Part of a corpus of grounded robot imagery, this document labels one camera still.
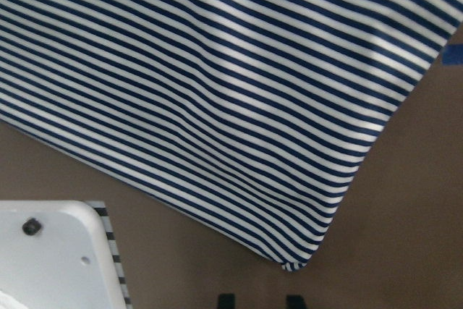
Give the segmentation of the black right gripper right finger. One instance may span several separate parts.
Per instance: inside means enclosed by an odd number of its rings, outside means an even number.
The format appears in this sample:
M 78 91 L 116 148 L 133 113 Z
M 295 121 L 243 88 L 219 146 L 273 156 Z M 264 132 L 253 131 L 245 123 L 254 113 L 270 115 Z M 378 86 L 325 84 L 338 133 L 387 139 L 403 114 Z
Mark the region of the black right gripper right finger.
M 285 306 L 286 309 L 306 309 L 305 299 L 301 295 L 287 295 Z

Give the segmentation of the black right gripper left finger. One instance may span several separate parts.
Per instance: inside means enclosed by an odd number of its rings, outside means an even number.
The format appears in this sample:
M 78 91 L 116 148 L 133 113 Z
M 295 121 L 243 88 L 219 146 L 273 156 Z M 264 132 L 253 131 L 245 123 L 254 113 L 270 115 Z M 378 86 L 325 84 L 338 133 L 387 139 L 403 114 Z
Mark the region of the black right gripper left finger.
M 233 293 L 223 293 L 218 296 L 218 309 L 235 309 L 236 297 Z

